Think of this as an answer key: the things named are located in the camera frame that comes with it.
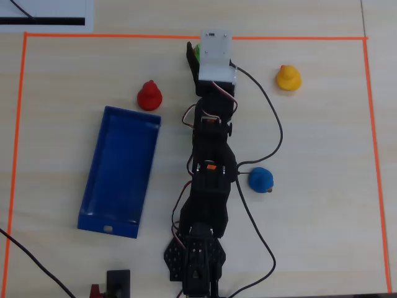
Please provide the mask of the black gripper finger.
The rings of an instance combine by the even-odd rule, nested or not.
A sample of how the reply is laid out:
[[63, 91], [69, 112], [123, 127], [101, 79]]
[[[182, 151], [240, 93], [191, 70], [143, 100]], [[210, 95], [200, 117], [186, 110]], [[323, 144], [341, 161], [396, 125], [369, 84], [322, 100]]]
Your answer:
[[186, 45], [186, 58], [192, 72], [193, 81], [195, 84], [195, 92], [199, 93], [199, 61], [197, 60], [194, 52], [194, 48], [191, 42], [187, 42]]

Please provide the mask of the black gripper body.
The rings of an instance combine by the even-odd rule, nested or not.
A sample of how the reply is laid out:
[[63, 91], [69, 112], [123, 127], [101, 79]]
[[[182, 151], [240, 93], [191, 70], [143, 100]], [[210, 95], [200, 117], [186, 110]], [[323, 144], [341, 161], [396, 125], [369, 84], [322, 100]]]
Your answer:
[[235, 85], [227, 82], [213, 82], [213, 81], [195, 81], [195, 93], [197, 96], [204, 97], [207, 94], [214, 93], [215, 91], [221, 91], [234, 96]]

